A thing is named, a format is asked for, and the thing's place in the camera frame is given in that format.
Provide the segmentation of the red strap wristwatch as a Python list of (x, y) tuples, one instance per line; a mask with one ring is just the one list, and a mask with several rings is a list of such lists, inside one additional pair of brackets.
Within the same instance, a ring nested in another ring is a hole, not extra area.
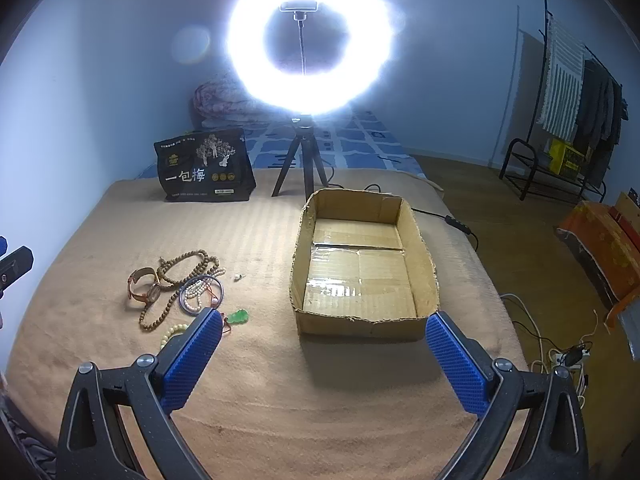
[(129, 300), (149, 306), (160, 296), (160, 279), (150, 266), (134, 270), (127, 280), (127, 296)]

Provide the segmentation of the orange cloth covered box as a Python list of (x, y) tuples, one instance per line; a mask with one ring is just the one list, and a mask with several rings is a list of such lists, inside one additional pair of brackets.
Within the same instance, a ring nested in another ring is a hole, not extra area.
[(556, 228), (559, 237), (574, 240), (598, 268), (610, 297), (605, 325), (639, 299), (639, 207), (621, 192), (614, 206), (579, 202)]

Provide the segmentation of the black printed paper bag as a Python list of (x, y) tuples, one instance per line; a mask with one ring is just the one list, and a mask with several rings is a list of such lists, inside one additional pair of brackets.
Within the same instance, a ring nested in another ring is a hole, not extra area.
[(168, 202), (246, 202), (256, 188), (242, 128), (189, 132), (154, 150)]

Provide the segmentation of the black clothes rack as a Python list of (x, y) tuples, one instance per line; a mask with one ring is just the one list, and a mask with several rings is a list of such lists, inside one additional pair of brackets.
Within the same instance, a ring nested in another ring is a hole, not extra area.
[(629, 119), (623, 85), (544, 4), (539, 82), (525, 136), (506, 148), (498, 178), (518, 198), (603, 202), (605, 177)]

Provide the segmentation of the open cardboard box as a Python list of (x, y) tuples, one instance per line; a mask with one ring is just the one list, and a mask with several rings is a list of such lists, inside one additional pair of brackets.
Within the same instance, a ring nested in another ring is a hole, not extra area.
[(290, 298), (305, 335), (423, 338), (439, 284), (409, 203), (363, 190), (314, 192), (299, 221)]

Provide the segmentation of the yellow black box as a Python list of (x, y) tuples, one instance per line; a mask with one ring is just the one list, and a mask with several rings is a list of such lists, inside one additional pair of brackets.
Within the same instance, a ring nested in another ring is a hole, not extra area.
[(582, 153), (576, 151), (569, 143), (557, 138), (550, 140), (547, 153), (550, 159), (549, 170), (552, 174), (567, 179), (578, 177), (585, 160)]

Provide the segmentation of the white striped hanging towel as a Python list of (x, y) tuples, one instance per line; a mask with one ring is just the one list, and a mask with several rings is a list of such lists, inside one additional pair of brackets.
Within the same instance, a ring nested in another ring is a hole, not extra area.
[(548, 14), (546, 41), (542, 104), (537, 122), (545, 132), (570, 143), (577, 129), (586, 49), (584, 43), (551, 14)]

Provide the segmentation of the dark hanging clothes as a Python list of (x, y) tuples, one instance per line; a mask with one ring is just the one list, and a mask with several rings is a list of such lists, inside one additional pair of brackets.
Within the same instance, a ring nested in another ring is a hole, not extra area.
[(585, 60), (573, 148), (584, 155), (582, 174), (595, 188), (604, 180), (614, 148), (620, 143), (622, 121), (627, 119), (622, 86), (598, 61)]

